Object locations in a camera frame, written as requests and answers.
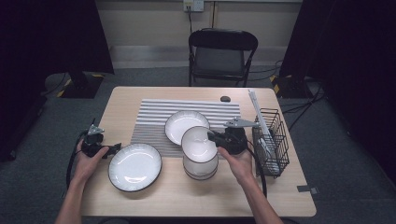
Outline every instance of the person's left hand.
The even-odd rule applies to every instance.
[[[77,165],[73,180],[85,183],[95,171],[99,161],[107,153],[108,147],[102,147],[96,155],[91,158],[81,151],[82,141],[83,139],[79,141],[77,146]]]

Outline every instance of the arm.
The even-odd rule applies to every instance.
[[[219,147],[219,153],[228,161],[233,175],[245,192],[256,223],[283,223],[254,178],[250,153],[245,150],[239,155],[232,156],[223,147]]]
[[[73,179],[67,190],[64,203],[59,212],[55,223],[81,223],[81,199],[85,184],[96,169],[97,164],[107,153],[108,147],[102,147],[92,158],[88,157],[81,150],[81,143],[77,147],[77,165]]]

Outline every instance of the black curtain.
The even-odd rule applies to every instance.
[[[114,74],[94,0],[13,0],[0,5],[0,153],[55,73]]]
[[[352,137],[394,183],[395,11],[395,0],[304,0],[281,70],[322,80]]]

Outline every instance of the wall outlet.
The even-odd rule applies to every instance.
[[[183,11],[187,12],[188,7],[190,7],[190,11],[192,11],[192,8],[194,6],[194,0],[183,0]]]
[[[204,0],[183,0],[183,11],[188,12],[190,7],[191,12],[204,11]]]
[[[204,11],[204,0],[194,0],[194,11]]]

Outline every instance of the gray carpet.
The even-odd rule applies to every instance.
[[[271,66],[254,66],[252,71]],[[52,223],[62,204],[65,171],[78,133],[96,118],[99,122],[113,88],[117,86],[187,86],[188,68],[120,69],[107,75],[94,99],[57,98],[60,90],[48,95],[41,117],[17,149],[17,159],[0,163],[0,223]],[[251,79],[271,73],[253,73]],[[63,74],[47,79],[49,90]],[[198,80],[196,86],[233,86],[234,83]],[[249,81],[248,87],[272,88],[268,79]],[[315,82],[309,83],[313,92]],[[286,111],[306,103],[306,99],[279,99]],[[290,126],[302,111],[286,113]],[[317,214],[293,218],[298,223],[394,223],[396,192],[381,169],[365,150],[348,135],[328,101],[314,103],[290,131],[297,154],[311,188]],[[84,218],[98,223],[101,218]],[[196,223],[201,219],[144,219],[132,223]],[[230,219],[216,223],[233,223]],[[111,220],[107,223],[126,223]]]

